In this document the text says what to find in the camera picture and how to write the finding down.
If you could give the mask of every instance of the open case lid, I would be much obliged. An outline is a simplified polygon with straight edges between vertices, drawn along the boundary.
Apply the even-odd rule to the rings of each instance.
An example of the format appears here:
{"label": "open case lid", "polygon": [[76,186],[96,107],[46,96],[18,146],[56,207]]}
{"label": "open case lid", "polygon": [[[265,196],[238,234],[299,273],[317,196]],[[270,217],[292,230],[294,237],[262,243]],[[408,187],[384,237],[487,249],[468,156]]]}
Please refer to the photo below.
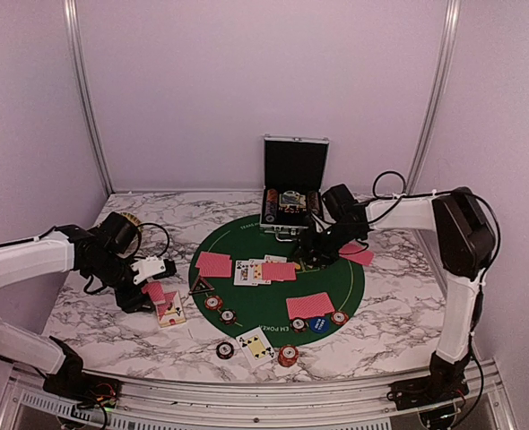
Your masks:
{"label": "open case lid", "polygon": [[264,136],[266,188],[317,191],[325,173],[328,139]]}

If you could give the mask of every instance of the aluminum frame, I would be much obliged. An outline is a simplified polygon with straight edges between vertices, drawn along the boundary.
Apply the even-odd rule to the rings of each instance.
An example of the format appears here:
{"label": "aluminum frame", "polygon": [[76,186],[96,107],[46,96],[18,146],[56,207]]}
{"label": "aluminum frame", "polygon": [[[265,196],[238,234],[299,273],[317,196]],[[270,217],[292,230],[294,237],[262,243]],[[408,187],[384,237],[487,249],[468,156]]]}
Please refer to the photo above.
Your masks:
{"label": "aluminum frame", "polygon": [[[484,361],[484,393],[499,430],[515,430],[507,395],[493,360]],[[115,409],[108,411],[109,428],[146,429],[148,425],[186,430],[214,428],[300,428],[337,430],[384,423],[452,403],[397,411],[386,399],[389,384],[428,374],[409,372],[315,383],[181,383],[114,375],[122,383]],[[465,373],[471,393],[480,389],[480,372]],[[100,410],[75,411],[74,401],[41,390],[43,380],[25,365],[15,366],[0,407],[0,430],[14,430],[21,406],[100,426]]]}
{"label": "aluminum frame", "polygon": [[109,197],[115,192],[115,190],[113,189],[107,161],[105,160],[105,152],[101,145],[95,113],[93,112],[93,107],[91,105],[91,94],[89,92],[87,74],[85,73],[85,62],[83,60],[82,39],[79,31],[79,22],[77,21],[76,1],[64,0],[64,10],[67,38],[69,39],[69,47],[74,61],[75,80],[77,82],[77,90],[79,91],[79,97],[82,104],[83,119],[87,126],[87,132],[91,142],[91,151],[93,153],[93,158],[95,159],[95,164],[97,165],[101,185],[103,186],[107,197]]}
{"label": "aluminum frame", "polygon": [[444,32],[442,34],[432,92],[429,97],[428,109],[424,117],[424,123],[410,167],[410,173],[408,174],[408,180],[406,181],[406,193],[408,194],[412,194],[415,191],[418,179],[420,178],[424,160],[429,150],[434,124],[436,123],[438,108],[446,88],[450,65],[452,64],[452,57],[454,56],[455,36],[460,18],[460,4],[461,0],[448,0],[447,2]]}

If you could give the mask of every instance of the blue poker chip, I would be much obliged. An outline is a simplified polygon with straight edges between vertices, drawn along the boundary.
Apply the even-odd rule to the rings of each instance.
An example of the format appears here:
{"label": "blue poker chip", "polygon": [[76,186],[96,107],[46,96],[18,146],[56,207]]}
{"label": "blue poker chip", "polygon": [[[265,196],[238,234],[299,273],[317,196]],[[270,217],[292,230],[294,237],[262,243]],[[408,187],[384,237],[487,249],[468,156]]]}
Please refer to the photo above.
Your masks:
{"label": "blue poker chip", "polygon": [[328,321],[328,318],[310,318],[310,320],[308,320],[308,326],[312,332],[322,334],[328,331],[330,328],[330,322]]}

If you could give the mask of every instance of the mat logo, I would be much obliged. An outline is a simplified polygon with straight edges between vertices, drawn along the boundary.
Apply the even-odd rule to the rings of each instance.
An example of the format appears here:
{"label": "mat logo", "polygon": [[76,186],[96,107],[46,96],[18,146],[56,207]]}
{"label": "mat logo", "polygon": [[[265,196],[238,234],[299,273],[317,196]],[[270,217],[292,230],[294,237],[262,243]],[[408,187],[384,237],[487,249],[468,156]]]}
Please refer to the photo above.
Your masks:
{"label": "mat logo", "polygon": [[241,226],[241,230],[244,230],[246,228],[251,228],[251,227],[258,227],[258,222],[251,222],[250,224],[245,224],[244,226]]}
{"label": "mat logo", "polygon": [[261,325],[261,330],[262,331],[288,331],[289,330],[289,326],[284,326],[284,327],[269,327],[267,325]]}

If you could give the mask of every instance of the poker chip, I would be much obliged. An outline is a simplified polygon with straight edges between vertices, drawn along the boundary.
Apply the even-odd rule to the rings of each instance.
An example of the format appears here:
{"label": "poker chip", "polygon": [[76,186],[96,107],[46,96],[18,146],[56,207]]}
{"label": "poker chip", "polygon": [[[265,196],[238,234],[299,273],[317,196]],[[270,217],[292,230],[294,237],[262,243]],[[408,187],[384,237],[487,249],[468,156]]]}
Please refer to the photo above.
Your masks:
{"label": "poker chip", "polygon": [[350,318],[348,317],[348,315],[345,312],[336,311],[336,312],[333,313],[333,315],[330,317],[330,319],[336,325],[345,325]]}
{"label": "poker chip", "polygon": [[307,330],[307,322],[302,318],[295,318],[291,321],[291,328],[296,333],[302,333],[303,331]]}
{"label": "poker chip", "polygon": [[322,334],[328,331],[330,328],[330,322],[324,317],[311,318],[308,321],[308,326],[314,333]]}
{"label": "poker chip", "polygon": [[292,345],[285,345],[279,351],[279,364],[282,367],[291,367],[296,364],[299,359],[299,351],[297,347]]}
{"label": "poker chip", "polygon": [[219,296],[210,296],[204,300],[204,307],[210,311],[218,311],[222,308],[222,299]]}
{"label": "poker chip", "polygon": [[235,349],[229,342],[221,342],[217,345],[217,357],[221,360],[228,360],[235,354]]}
{"label": "poker chip", "polygon": [[225,325],[231,325],[234,324],[237,320],[237,314],[235,311],[231,311],[230,309],[224,310],[221,312],[221,322]]}

